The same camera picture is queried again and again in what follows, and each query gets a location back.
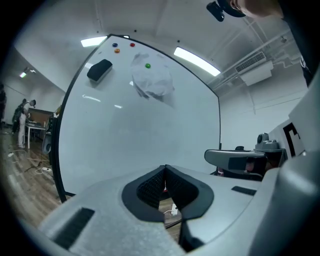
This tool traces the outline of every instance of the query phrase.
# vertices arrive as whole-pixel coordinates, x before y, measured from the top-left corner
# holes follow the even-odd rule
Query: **ceiling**
[[[241,84],[232,66],[253,51],[260,48],[273,61],[280,51],[289,57],[299,53],[284,21],[273,17],[235,18],[226,14],[224,22],[218,22],[206,10],[210,2],[52,0],[26,29],[41,37],[42,43],[72,76],[95,48],[82,47],[81,40],[108,34],[129,35],[174,57],[218,94],[224,81],[228,81],[229,88]],[[221,74],[213,77],[173,56],[177,46],[211,63]]]
[[[27,72],[27,75],[20,78],[20,74],[29,68],[35,72]],[[26,85],[33,87],[34,85],[55,86],[45,76],[43,76],[35,67],[33,67],[15,48],[11,49],[6,61],[1,69],[0,78],[12,76],[21,79]]]

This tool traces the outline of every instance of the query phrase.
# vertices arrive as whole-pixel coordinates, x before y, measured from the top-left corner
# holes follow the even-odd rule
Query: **whiteboard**
[[[113,43],[120,53],[114,52]],[[137,93],[130,71],[137,53],[165,58],[174,92],[162,99]],[[90,64],[103,59],[113,64],[112,70],[94,85],[87,77]],[[66,192],[77,194],[96,182],[159,165],[208,174],[216,170],[204,154],[207,149],[219,149],[218,97],[175,60],[142,43],[112,35],[70,86],[58,141]]]

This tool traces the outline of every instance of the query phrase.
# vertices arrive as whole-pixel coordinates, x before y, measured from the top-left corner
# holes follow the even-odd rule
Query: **wall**
[[[221,96],[222,149],[244,146],[252,150],[258,135],[287,120],[306,92],[306,82],[297,64],[287,69],[277,65],[271,78],[252,86],[240,86]]]
[[[45,41],[46,14],[46,11],[40,9],[30,19],[16,38],[14,47],[38,72],[66,92],[75,73],[57,58],[55,52]]]
[[[6,76],[2,78],[6,94],[6,105],[3,121],[12,124],[12,117],[15,109],[21,104],[23,99],[29,99],[33,84],[23,81],[19,76]]]
[[[29,80],[28,77],[5,76],[2,78],[6,93],[6,106],[2,121],[12,124],[12,117],[23,99],[36,100],[36,109],[54,112],[65,97],[65,92],[43,79]]]
[[[54,112],[62,104],[65,92],[55,85],[34,85],[30,100],[36,100],[36,109]]]

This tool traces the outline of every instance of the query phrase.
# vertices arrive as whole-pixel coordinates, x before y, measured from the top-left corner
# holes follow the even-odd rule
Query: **person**
[[[226,0],[226,3],[251,18],[276,16],[283,19],[300,50],[303,76],[307,86],[310,85],[320,62],[318,33],[314,28],[318,24],[318,1]]]
[[[2,130],[2,118],[4,118],[6,101],[7,101],[7,97],[5,92],[5,86],[1,83],[0,84],[0,130]]]
[[[27,103],[27,100],[24,98],[22,100],[22,103],[15,109],[13,117],[12,117],[12,135],[14,135],[17,131],[17,128],[19,126],[19,115],[22,112],[22,109],[24,108],[24,105]]]
[[[31,100],[30,102],[28,101],[23,105],[23,109],[22,109],[22,112],[19,117],[19,123],[20,123],[19,133],[18,133],[18,147],[19,148],[22,148],[22,149],[25,148],[24,136],[25,136],[25,129],[26,129],[25,125],[26,125],[26,119],[28,116],[28,110],[29,110],[30,106],[35,107],[35,105],[36,105],[35,99]]]

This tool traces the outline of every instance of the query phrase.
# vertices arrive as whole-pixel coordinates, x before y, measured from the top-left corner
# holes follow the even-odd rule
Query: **wooden floor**
[[[42,154],[42,141],[30,142],[30,149],[17,146],[17,134],[12,136],[9,129],[0,130],[0,180],[17,216],[37,227],[40,222],[60,204],[52,172],[44,171],[49,167],[48,155]],[[172,209],[171,198],[160,202],[159,211]],[[173,216],[165,213],[165,225],[181,219],[181,214]],[[178,241],[180,224],[167,231]]]

